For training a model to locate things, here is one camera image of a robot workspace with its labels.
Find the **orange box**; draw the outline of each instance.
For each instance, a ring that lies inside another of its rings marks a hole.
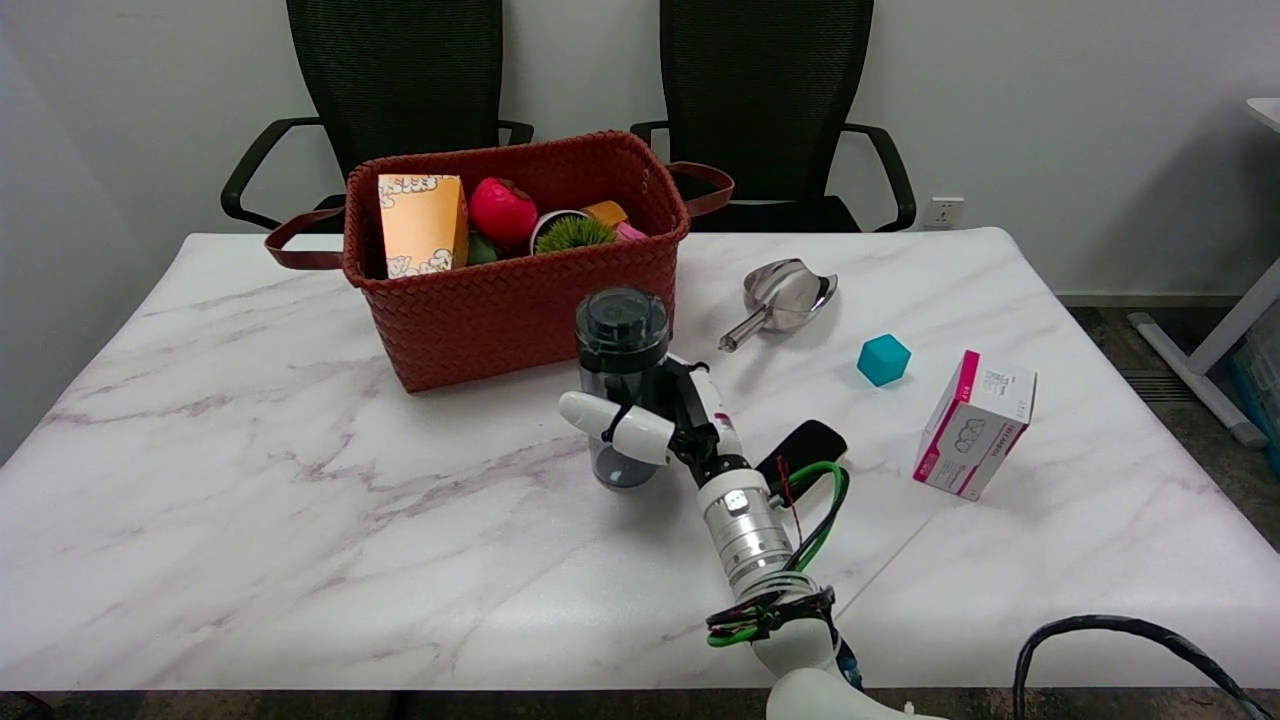
[[[617,228],[622,223],[627,222],[626,210],[612,200],[596,202],[595,205],[588,205],[586,208],[582,208],[582,211],[611,228]]]
[[[387,277],[467,264],[467,197],[457,176],[378,176]]]

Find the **red apple toy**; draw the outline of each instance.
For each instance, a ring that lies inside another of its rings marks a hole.
[[[494,241],[507,258],[524,255],[529,249],[529,233],[538,223],[538,208],[515,183],[500,178],[485,178],[471,193],[471,224],[481,234]]]

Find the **pink object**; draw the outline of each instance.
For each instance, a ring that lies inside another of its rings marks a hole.
[[[485,178],[471,193],[471,224],[508,254],[524,250],[538,223],[538,208],[511,181]]]
[[[618,233],[618,240],[644,240],[649,236],[631,227],[630,223],[620,223],[613,228]]]
[[[978,500],[1032,421],[1037,375],[965,351],[928,427],[913,477]]]

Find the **black mesh chair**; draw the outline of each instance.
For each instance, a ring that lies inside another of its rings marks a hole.
[[[288,0],[289,28],[316,118],[275,120],[223,187],[223,210],[268,229],[279,222],[241,208],[259,165],[291,128],[324,126],[343,176],[374,158],[493,147],[532,140],[498,119],[502,0]],[[343,196],[320,208],[342,206]],[[340,232],[342,218],[317,232]]]
[[[915,222],[915,196],[888,132],[845,122],[858,92],[872,0],[663,0],[662,85],[667,120],[631,131],[652,143],[671,132],[672,160],[733,176],[735,200],[694,220],[703,232],[859,232],[827,195],[842,132],[870,138],[888,174],[897,218]]]

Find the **electrical socket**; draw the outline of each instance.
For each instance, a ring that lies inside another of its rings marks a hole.
[[[920,224],[927,228],[954,228],[960,222],[961,209],[964,197],[934,197],[929,201]]]

